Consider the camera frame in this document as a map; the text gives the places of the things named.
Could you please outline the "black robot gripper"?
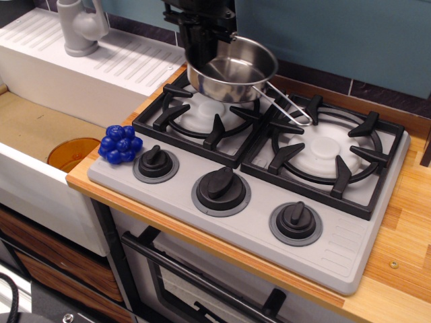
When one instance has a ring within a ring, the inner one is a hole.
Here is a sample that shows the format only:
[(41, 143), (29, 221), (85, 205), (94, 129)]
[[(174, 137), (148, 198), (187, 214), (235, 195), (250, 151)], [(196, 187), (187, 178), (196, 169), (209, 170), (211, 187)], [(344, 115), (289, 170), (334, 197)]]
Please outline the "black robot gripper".
[(163, 15), (179, 27), (186, 60), (194, 67), (203, 67), (216, 56), (219, 40), (231, 42), (236, 35), (231, 1), (165, 1)]

